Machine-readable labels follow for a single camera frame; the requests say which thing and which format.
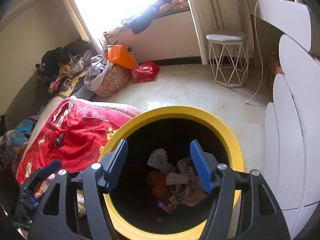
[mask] white power cable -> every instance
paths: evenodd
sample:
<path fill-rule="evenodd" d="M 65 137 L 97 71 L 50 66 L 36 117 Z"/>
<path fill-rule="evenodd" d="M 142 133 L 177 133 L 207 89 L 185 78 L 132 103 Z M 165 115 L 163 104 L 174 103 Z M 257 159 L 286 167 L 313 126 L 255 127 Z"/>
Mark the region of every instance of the white power cable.
<path fill-rule="evenodd" d="M 255 33 L 256 33 L 256 39 L 257 39 L 257 45 L 258 45 L 258 49 L 259 49 L 259 54 L 260 54 L 260 59 L 261 59 L 261 80 L 260 80 L 260 84 L 259 84 L 259 87 L 257 89 L 257 91 L 252 95 L 252 97 L 250 97 L 249 100 L 247 100 L 245 103 L 247 105 L 250 105 L 249 104 L 249 101 L 254 98 L 254 96 L 258 93 L 260 87 L 261 87 L 261 84 L 262 84 L 262 77 L 263 77 L 263 62 L 262 62 L 262 56 L 261 56 L 261 51 L 260 51 L 260 46 L 259 46 L 259 40 L 258 40 L 258 33 L 257 33 L 257 18 L 256 18 L 256 12 L 257 12 L 257 6 L 258 6 L 258 2 L 260 0 L 257 0 L 256 2 L 256 6 L 254 8 L 254 30 L 255 30 Z"/>

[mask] orange bag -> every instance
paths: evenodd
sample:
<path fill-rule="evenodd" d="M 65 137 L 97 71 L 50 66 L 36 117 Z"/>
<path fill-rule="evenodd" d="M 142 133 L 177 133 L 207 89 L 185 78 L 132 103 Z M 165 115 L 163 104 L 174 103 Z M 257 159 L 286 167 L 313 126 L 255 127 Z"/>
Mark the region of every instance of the orange bag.
<path fill-rule="evenodd" d="M 108 47 L 108 60 L 128 69 L 135 69 L 134 58 L 122 45 Z"/>

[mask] red blanket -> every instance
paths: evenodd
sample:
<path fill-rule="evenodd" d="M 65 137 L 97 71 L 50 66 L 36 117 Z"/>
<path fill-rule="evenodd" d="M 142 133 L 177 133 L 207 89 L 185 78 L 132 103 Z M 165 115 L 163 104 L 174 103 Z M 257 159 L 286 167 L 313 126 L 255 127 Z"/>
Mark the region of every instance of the red blanket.
<path fill-rule="evenodd" d="M 98 160 L 100 147 L 130 119 L 116 110 L 64 99 L 26 152 L 18 167 L 18 182 L 23 183 L 33 171 L 54 159 L 69 172 L 84 170 Z"/>

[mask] white curtain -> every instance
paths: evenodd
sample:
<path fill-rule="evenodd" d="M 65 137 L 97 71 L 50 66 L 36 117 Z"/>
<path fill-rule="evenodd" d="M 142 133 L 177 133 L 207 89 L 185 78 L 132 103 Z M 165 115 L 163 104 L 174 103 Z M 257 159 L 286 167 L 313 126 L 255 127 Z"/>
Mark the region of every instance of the white curtain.
<path fill-rule="evenodd" d="M 209 62 L 209 47 L 206 35 L 215 29 L 241 30 L 249 36 L 249 58 L 254 58 L 254 39 L 247 0 L 188 0 L 198 37 L 202 64 Z M 236 57 L 235 48 L 231 56 Z"/>
<path fill-rule="evenodd" d="M 95 28 L 79 1 L 80 0 L 63 0 L 82 40 L 91 42 L 97 53 L 103 55 L 104 48 L 102 41 L 99 39 L 99 37 L 102 36 L 102 33 Z"/>

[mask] trash can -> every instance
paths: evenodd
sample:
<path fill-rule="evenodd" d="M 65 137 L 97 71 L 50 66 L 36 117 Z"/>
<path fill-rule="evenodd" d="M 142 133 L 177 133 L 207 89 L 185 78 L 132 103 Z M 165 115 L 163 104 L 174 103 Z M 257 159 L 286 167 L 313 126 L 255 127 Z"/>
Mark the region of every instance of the trash can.
<path fill-rule="evenodd" d="M 167 106 L 133 118 L 108 141 L 100 159 L 121 139 L 128 141 L 128 156 L 117 187 L 105 195 L 105 201 L 116 231 L 131 240 L 198 240 L 217 197 L 209 195 L 193 207 L 181 204 L 170 214 L 160 211 L 146 185 L 152 170 L 147 161 L 155 149 L 165 149 L 168 161 L 176 165 L 190 156 L 190 142 L 196 139 L 219 162 L 244 171 L 235 135 L 216 116 L 198 108 Z M 239 195 L 236 191 L 234 205 Z"/>

